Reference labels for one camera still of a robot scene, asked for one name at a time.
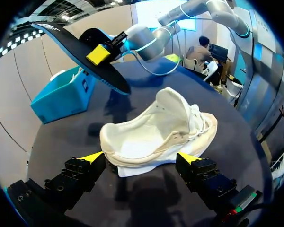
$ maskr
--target white shoe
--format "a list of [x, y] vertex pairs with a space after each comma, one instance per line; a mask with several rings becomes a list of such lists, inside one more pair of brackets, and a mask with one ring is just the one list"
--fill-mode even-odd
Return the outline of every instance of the white shoe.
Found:
[[217, 132], [217, 119], [190, 106], [167, 87], [131, 121], [105, 124], [100, 131], [106, 158], [120, 177], [143, 174], [164, 163], [175, 163], [178, 152], [199, 157]]

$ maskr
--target man sitting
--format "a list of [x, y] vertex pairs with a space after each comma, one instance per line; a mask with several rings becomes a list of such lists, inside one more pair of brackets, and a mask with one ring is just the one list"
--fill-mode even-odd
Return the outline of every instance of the man sitting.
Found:
[[191, 60], [196, 59], [201, 69], [203, 69], [205, 61], [211, 62], [214, 61], [214, 59], [207, 49], [209, 45], [209, 38], [200, 36], [199, 43], [200, 45], [189, 48], [186, 58]]

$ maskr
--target insole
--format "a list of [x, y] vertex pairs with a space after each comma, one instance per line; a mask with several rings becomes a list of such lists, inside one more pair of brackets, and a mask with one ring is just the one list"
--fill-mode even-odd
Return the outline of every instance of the insole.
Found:
[[119, 156], [130, 159], [138, 159], [152, 154], [164, 139], [160, 131], [154, 125], [143, 125], [128, 132], [123, 141]]

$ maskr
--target desk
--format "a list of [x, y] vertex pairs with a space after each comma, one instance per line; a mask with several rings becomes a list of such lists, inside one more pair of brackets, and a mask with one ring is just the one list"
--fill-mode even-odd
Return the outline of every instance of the desk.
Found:
[[[163, 73], [174, 63], [162, 59], [146, 66]], [[226, 100], [192, 72], [178, 67], [165, 77], [150, 76], [136, 61], [114, 65], [132, 86], [132, 94], [120, 95], [104, 83], [97, 82], [84, 113], [42, 125], [37, 134], [28, 166], [28, 177], [44, 186], [69, 158], [100, 151], [98, 133], [108, 122], [131, 120], [144, 111], [165, 87], [178, 91], [190, 104], [218, 119], [215, 139], [202, 157], [218, 163], [228, 178], [237, 179], [237, 189], [250, 184], [264, 193], [260, 202], [272, 199], [272, 179], [260, 144], [249, 125]], [[260, 210], [249, 215], [250, 222]], [[118, 178], [107, 167], [91, 193], [84, 193], [74, 209], [66, 215], [94, 227], [207, 226], [215, 212], [209, 210], [196, 193], [190, 193], [175, 165]]]

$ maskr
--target blue plastic bin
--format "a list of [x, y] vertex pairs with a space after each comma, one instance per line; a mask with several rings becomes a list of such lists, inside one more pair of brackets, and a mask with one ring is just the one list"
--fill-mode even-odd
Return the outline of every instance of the blue plastic bin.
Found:
[[69, 83], [78, 69], [58, 75], [32, 101], [30, 106], [43, 124], [86, 111], [96, 79], [81, 71]]

